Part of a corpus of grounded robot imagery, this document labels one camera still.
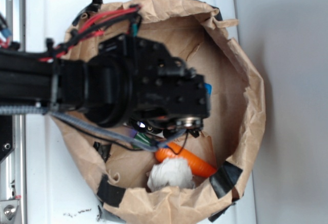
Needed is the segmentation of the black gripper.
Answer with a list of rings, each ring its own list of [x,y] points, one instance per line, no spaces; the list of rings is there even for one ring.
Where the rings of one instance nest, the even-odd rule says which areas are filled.
[[[126,34],[101,42],[88,62],[86,118],[101,127],[129,121],[200,131],[210,115],[204,76],[164,44]]]

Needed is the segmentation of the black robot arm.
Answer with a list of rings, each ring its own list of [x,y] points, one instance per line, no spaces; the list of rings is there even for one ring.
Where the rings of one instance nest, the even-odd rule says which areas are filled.
[[[140,121],[157,129],[202,129],[210,115],[204,77],[164,44],[120,34],[91,60],[1,52],[1,104],[78,111],[100,127]]]

